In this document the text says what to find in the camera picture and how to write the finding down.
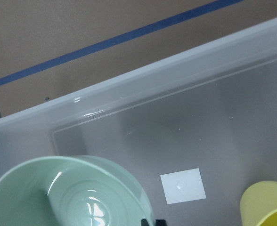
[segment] yellow cylinder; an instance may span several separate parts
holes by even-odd
[[[240,212],[243,226],[277,226],[277,182],[250,186],[242,195]]]

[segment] cardboard surface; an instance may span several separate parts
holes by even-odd
[[[0,1],[0,78],[211,0]],[[245,0],[0,86],[6,116],[277,17]]]

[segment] light green bowl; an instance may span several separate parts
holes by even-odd
[[[118,164],[94,156],[42,157],[0,178],[0,226],[153,224],[149,199]]]

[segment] white rectangle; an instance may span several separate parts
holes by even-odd
[[[199,168],[161,175],[167,204],[205,199]]]

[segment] blue tape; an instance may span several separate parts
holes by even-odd
[[[186,12],[177,14],[175,16],[171,16],[169,18],[166,18],[164,20],[160,20],[158,22],[155,22],[153,24],[149,24],[147,26],[138,28],[136,30],[115,36],[113,38],[98,42],[96,44],[93,44],[91,46],[84,47],[82,49],[76,50],[74,52],[59,56],[57,58],[54,58],[52,60],[43,62],[41,64],[29,67],[27,69],[21,70],[19,72],[7,75],[3,78],[0,78],[0,86],[7,84],[9,82],[24,78],[26,76],[29,76],[31,74],[35,74],[37,72],[44,71],[46,69],[49,69],[51,67],[55,67],[60,64],[64,64],[68,61],[72,61],[75,59],[78,59],[82,56],[87,56],[89,54],[101,51],[103,49],[121,44],[123,42],[130,41],[132,39],[141,37],[146,34],[150,34],[152,32],[158,31],[160,29],[181,23],[183,21],[195,18],[197,16],[204,15],[206,13],[213,12],[217,9],[224,8],[226,6],[241,2],[243,0],[217,0],[211,3],[208,3],[206,5],[188,10]]]

